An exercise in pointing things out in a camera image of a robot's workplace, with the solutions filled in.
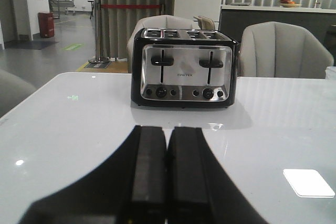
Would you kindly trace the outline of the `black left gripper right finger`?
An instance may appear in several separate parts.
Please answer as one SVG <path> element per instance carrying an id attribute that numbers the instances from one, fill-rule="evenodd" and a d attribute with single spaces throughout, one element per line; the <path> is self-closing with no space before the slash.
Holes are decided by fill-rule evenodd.
<path id="1" fill-rule="evenodd" d="M 200 128 L 173 130 L 167 175 L 168 223 L 266 223 L 224 171 Z"/>

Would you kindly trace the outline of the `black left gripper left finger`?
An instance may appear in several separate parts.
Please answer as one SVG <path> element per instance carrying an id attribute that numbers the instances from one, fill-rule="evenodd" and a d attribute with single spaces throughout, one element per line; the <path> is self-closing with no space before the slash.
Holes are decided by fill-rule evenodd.
<path id="1" fill-rule="evenodd" d="M 163 130 L 135 126 L 102 164 L 27 209 L 23 223 L 165 223 Z"/>

